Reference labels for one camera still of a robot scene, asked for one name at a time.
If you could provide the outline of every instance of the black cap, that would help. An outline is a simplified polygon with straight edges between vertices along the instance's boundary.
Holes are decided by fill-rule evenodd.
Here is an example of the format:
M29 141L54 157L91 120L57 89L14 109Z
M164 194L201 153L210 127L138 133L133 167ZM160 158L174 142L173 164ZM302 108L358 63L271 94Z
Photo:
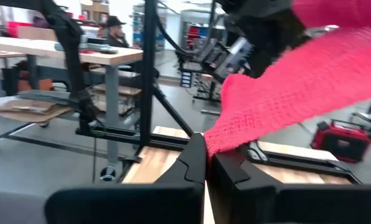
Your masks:
M112 27L112 26L120 26L126 24L125 22L121 22L116 16L109 16L106 20L106 26Z

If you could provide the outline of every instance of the caster wheel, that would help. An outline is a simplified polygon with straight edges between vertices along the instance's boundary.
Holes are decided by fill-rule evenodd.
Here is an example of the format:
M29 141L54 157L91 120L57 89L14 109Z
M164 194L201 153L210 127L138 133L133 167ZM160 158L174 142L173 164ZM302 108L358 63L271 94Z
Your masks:
M99 174L99 179L103 181L113 181L116 179L116 171L113 167L105 167Z
M50 124L50 122L40 123L39 126L40 126L41 128L47 128L49 124Z

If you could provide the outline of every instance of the concrete floor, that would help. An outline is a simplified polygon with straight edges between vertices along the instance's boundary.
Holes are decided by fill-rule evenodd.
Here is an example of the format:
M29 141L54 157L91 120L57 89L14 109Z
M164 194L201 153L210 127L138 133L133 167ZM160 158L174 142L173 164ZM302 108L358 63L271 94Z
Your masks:
M176 70L173 69L175 62L176 58L173 58L173 52L159 52L157 54L156 65L162 76L175 77ZM207 105L203 101L192 103L192 96L182 88L161 86L161 89L166 94L167 100L194 131L204 132L213 126L217 117L201 114L200 110L219 110L218 107ZM333 118L347 120L351 112L365 111L368 105L369 101L366 101L343 110L309 119L303 123L303 126L297 124L287 127L262 137L261 141L308 147L317 122L329 121ZM21 122L0 118L0 134L22 124ZM152 129L155 126L179 128L179 125L156 99L153 102ZM76 122L55 119L51 121L50 126L46 129L33 125L15 133L15 136L76 147L88 152L92 151L93 139L77 136L75 134L76 127ZM132 155L134 153L130 145L124 143L118 143L118 145L121 154ZM106 141L97 140L97 148L99 152L103 153L106 148ZM92 181L92 164L93 158L86 154L2 139L0 140L0 190L49 195L63 187L90 184ZM106 164L105 158L97 158L97 172ZM350 167L362 182L371 184L371 148L365 157L365 161L360 164L350 164ZM121 163L118 163L117 171L121 171Z

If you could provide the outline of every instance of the gray floor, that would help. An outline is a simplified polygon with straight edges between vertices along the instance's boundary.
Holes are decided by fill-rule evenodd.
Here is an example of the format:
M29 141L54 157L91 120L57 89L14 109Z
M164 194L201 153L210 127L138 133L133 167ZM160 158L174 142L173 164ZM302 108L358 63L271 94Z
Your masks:
M162 75L169 75L175 72L175 69L173 71L171 69L173 68L171 65L176 62L172 52L159 52L156 62L157 68L160 69ZM182 88L161 86L161 89L166 94L168 101L171 102L173 107L194 131L204 132L212 127L217 117L201 114L200 110L218 110L217 107L206 105L203 101L192 103L191 95ZM330 120L331 118L348 119L351 112L365 111L368 105L369 101L366 101L343 110L333 111L332 113L309 119L303 123L303 126L293 125L264 136L261 140L308 147L317 122ZM0 118L0 134L22 124L21 122ZM176 124L156 99L153 102L152 128L155 126L179 128L179 125ZM33 125L15 133L15 135L78 147L89 152L92 151L93 139L75 135L76 127L76 122L55 119L46 129ZM130 145L118 144L121 154L131 155L134 153ZM105 147L106 142L104 140L97 141L99 152L104 153ZM90 184L92 180L92 162L92 157L88 155L2 139L0 140L0 190L48 195L63 187ZM106 159L98 158L97 172L106 163ZM350 167L363 182L371 183L371 148L364 162L350 164Z

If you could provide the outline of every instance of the pink cloth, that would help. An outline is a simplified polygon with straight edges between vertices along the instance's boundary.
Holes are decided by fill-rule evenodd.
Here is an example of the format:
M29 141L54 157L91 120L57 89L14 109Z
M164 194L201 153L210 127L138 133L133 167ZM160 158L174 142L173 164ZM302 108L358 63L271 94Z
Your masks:
M340 29L288 52L259 79L230 75L221 116L204 135L209 156L371 98L371 0L296 0L294 6L308 27Z

